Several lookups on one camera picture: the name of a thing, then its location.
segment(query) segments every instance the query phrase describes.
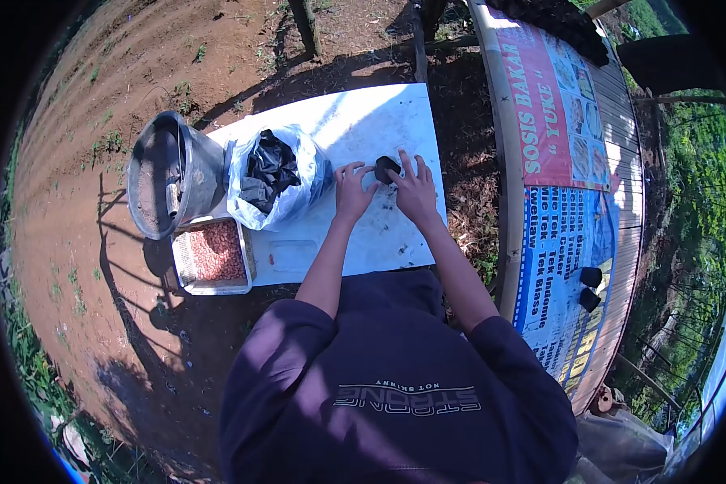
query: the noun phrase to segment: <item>blue banner section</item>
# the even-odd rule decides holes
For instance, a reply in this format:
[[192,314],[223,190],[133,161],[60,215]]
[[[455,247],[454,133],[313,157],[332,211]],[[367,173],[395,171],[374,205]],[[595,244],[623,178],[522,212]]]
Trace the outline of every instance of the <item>blue banner section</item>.
[[[572,397],[605,319],[617,246],[612,195],[565,187],[525,187],[519,293],[512,323],[543,367]],[[581,269],[599,267],[590,314],[578,303]]]

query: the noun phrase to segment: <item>red banner section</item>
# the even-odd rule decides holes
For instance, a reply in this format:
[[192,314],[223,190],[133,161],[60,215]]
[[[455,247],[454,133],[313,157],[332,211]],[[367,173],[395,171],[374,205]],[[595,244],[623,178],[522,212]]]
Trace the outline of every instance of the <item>red banner section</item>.
[[519,129],[524,185],[610,190],[594,83],[581,56],[537,27],[506,20],[495,29]]

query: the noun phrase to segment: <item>black polybag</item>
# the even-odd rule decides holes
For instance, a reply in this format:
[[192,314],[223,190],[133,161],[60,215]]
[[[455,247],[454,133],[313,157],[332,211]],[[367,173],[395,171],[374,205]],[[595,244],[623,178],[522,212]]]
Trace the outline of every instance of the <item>black polybag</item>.
[[261,140],[248,155],[239,197],[268,215],[282,191],[300,184],[296,155],[290,146],[278,140],[271,129],[261,131]]

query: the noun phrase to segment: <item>finger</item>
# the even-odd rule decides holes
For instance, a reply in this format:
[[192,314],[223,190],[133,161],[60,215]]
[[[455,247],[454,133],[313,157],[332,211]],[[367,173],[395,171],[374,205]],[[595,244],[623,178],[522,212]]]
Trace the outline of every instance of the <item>finger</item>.
[[433,171],[425,163],[420,155],[415,155],[416,166],[419,168],[419,179],[424,179],[428,183],[433,183]]
[[403,165],[403,170],[407,172],[407,178],[414,177],[414,170],[411,168],[411,158],[409,158],[407,152],[398,149],[398,156],[401,157],[401,164]]
[[369,173],[371,171],[374,171],[375,169],[376,169],[376,167],[374,167],[372,165],[368,165],[367,167],[363,167],[361,169],[358,169],[358,171],[355,172],[355,176],[357,178],[363,178],[367,173]]
[[425,166],[425,160],[420,155],[414,155],[416,160],[416,177],[422,181],[427,181],[427,167]]
[[365,166],[365,163],[363,163],[362,161],[356,161],[354,163],[350,163],[344,169],[344,175],[346,177],[351,177],[352,175],[355,174],[355,168],[360,168],[360,167],[363,167],[363,166]]
[[343,165],[342,167],[339,167],[334,170],[334,179],[336,180],[337,184],[341,184],[341,180],[344,179],[344,169],[347,168],[347,165]]
[[400,188],[403,185],[403,179],[396,172],[392,171],[391,169],[386,169],[385,173],[387,173],[387,176],[390,177],[392,182],[395,183],[397,187]]
[[377,190],[379,189],[379,187],[381,187],[381,186],[382,186],[382,182],[381,182],[381,181],[379,181],[379,180],[377,180],[377,181],[375,181],[374,183],[372,183],[372,184],[368,185],[368,188],[366,189],[366,191],[365,191],[365,192],[366,192],[366,194],[368,195],[368,199],[369,199],[369,200],[370,200],[370,199],[372,199],[372,198],[374,198],[374,194],[376,193],[376,191],[377,191]]
[[425,165],[425,174],[428,183],[433,183],[433,170],[431,170],[427,165]]

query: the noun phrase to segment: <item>plastic tray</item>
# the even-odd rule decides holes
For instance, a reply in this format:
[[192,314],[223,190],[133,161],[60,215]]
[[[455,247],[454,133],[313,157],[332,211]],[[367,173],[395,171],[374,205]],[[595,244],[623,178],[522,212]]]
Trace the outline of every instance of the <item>plastic tray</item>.
[[234,280],[199,279],[199,272],[196,264],[194,264],[194,254],[191,250],[191,237],[188,236],[188,232],[194,228],[217,224],[226,220],[233,220],[233,218],[223,217],[191,223],[178,228],[170,236],[178,283],[188,294],[194,296],[231,296],[233,294],[247,294],[252,289],[253,279],[255,278],[255,260],[251,249],[250,231],[235,220],[239,234],[239,248],[244,258],[245,278]]

